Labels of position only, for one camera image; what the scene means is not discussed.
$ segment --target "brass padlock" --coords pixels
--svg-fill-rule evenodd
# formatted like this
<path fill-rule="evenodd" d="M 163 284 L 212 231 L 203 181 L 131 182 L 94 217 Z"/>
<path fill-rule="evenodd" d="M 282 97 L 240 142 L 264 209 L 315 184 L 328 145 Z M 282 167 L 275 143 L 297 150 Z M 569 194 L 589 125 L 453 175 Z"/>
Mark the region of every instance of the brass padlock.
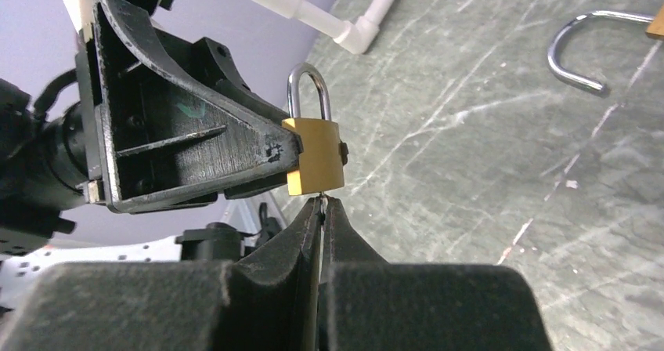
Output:
<path fill-rule="evenodd" d="M 301 117 L 299 85 L 303 74 L 308 74 L 316 85 L 322 119 Z M 332 122 L 330 95 L 323 76 L 309 63 L 297 65 L 288 76 L 287 95 L 290 118 L 281 125 L 297 133 L 303 147 L 298 169 L 288 172 L 288 193 L 300 196 L 342 188 L 347 152 L 339 137 L 339 124 Z"/>

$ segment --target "metal hook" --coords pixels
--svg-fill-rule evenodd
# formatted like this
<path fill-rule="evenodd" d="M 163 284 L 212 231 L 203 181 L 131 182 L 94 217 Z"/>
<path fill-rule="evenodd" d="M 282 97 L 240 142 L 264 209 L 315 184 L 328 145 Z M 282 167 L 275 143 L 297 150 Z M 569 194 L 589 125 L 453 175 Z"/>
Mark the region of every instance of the metal hook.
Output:
<path fill-rule="evenodd" d="M 623 20 L 635 24 L 650 24 L 654 18 L 654 16 L 649 16 L 646 14 L 614 12 L 611 10 L 597 10 L 591 13 L 577 16 L 556 34 L 554 40 L 549 45 L 549 49 L 547 51 L 549 69 L 551 69 L 551 72 L 556 76 L 556 78 L 568 85 L 575 86 L 594 95 L 606 96 L 608 94 L 607 85 L 592 78 L 584 77 L 581 74 L 568 71 L 560 65 L 559 60 L 561 49 L 559 49 L 559 45 L 566 42 L 565 39 L 568 38 L 568 34 L 573 31 L 575 27 L 578 27 L 583 21 L 586 20 L 608 19 Z"/>
<path fill-rule="evenodd" d="M 323 120 L 332 120 L 332 108 L 330 106 L 330 94 L 327 91 L 327 85 L 323 80 L 323 75 L 310 63 L 300 63 L 290 71 L 288 75 L 288 111 L 292 118 L 301 117 L 300 111 L 300 78 L 303 74 L 308 74 L 312 79 L 318 98 L 320 101 L 320 115 Z"/>

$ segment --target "padlock shackle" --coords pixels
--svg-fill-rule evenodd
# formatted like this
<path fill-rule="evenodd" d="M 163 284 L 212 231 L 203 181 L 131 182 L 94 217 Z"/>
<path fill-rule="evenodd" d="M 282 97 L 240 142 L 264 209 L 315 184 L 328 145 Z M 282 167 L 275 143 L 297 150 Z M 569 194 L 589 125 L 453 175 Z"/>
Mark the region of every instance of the padlock shackle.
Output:
<path fill-rule="evenodd" d="M 310 63 L 300 63 L 288 75 L 288 112 L 292 118 L 301 117 L 300 109 L 300 79 L 307 74 L 313 81 L 318 91 L 320 101 L 320 116 L 323 120 L 332 120 L 332 108 L 330 106 L 330 94 L 321 73 Z"/>

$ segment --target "floor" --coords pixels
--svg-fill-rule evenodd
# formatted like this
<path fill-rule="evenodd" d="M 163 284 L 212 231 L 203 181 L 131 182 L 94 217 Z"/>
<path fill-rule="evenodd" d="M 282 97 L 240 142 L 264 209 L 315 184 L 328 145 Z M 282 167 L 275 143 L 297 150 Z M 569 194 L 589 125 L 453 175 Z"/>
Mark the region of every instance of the floor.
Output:
<path fill-rule="evenodd" d="M 399 0 L 364 56 L 321 38 L 309 62 L 352 154 L 331 194 L 390 261 L 522 272 L 557 350 L 664 349 L 664 50 L 643 27 L 580 31 L 563 63 L 608 82 L 606 99 L 546 65 L 575 16 L 663 2 Z M 302 92 L 317 114 L 312 85 Z M 301 199 L 276 196 L 298 212 Z"/>

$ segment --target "screw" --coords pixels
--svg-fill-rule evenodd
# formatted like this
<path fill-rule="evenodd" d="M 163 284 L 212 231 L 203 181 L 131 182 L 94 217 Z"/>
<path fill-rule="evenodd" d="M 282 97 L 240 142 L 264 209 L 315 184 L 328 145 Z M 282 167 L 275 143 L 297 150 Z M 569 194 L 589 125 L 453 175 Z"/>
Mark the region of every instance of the screw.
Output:
<path fill-rule="evenodd" d="M 127 120 L 127 125 L 134 129 L 143 129 L 145 128 L 145 122 L 140 116 L 133 115 Z"/>
<path fill-rule="evenodd" d="M 136 183 L 136 191 L 139 192 L 139 194 L 148 194 L 153 188 L 154 185 L 152 181 L 148 179 L 141 179 Z"/>
<path fill-rule="evenodd" d="M 221 57 L 227 57 L 227 56 L 228 56 L 228 53 L 226 52 L 226 50 L 224 49 L 224 47 L 221 47 L 221 46 L 217 47 L 217 53 L 218 53 Z"/>

